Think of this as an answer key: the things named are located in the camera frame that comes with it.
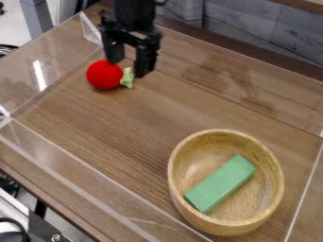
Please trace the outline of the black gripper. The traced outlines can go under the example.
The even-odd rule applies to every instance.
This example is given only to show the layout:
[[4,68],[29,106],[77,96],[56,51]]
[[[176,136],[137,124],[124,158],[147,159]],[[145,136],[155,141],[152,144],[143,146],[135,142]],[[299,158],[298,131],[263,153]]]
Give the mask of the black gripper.
[[161,32],[153,25],[163,0],[113,0],[113,9],[100,11],[105,58],[117,64],[125,58],[124,45],[136,48],[133,72],[143,78],[153,71]]

